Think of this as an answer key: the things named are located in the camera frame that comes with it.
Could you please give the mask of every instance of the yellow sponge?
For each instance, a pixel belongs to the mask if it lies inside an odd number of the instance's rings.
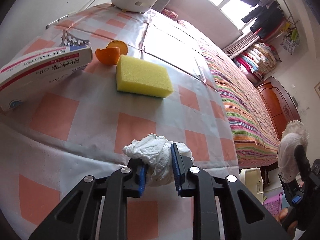
[[[165,67],[121,55],[116,68],[117,90],[165,98],[173,87]]]

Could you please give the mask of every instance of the white wall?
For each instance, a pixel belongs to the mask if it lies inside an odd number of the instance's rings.
[[[29,41],[41,35],[48,23],[84,9],[92,0],[16,0],[0,25],[0,67]],[[111,0],[95,0],[97,5]]]
[[[186,20],[221,49],[242,35],[236,26],[209,0],[171,0],[168,8],[178,20]]]
[[[284,50],[282,38],[273,42],[282,63],[272,72],[283,87],[297,100],[301,121],[309,132],[307,156],[310,164],[320,158],[320,97],[314,87],[320,82],[320,25],[303,0],[286,0],[297,23],[301,45],[293,55]]]

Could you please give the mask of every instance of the beige plastic bin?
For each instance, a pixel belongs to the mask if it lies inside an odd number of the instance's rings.
[[[263,204],[263,182],[260,169],[252,168],[241,170],[240,180]]]

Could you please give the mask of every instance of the white tissue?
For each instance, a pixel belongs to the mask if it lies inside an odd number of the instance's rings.
[[[172,172],[171,144],[164,136],[156,136],[151,133],[141,141],[133,140],[132,143],[123,148],[123,152],[130,158],[142,159],[149,165],[147,173],[148,186],[162,186],[174,181]],[[190,149],[184,144],[177,142],[181,155],[194,159]]]

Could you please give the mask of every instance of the white cloth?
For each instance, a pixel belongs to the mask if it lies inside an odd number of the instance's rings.
[[[287,124],[282,133],[278,151],[279,175],[283,182],[293,181],[299,173],[297,162],[294,158],[294,150],[298,145],[302,145],[306,151],[308,137],[308,132],[302,122],[294,120]]]
[[[147,173],[148,186],[161,186],[173,182],[171,144],[164,136],[156,136],[151,133],[141,141],[133,140],[132,143],[123,148],[123,152],[130,158],[142,159],[149,165]],[[190,149],[184,144],[177,142],[181,155],[194,159]]]

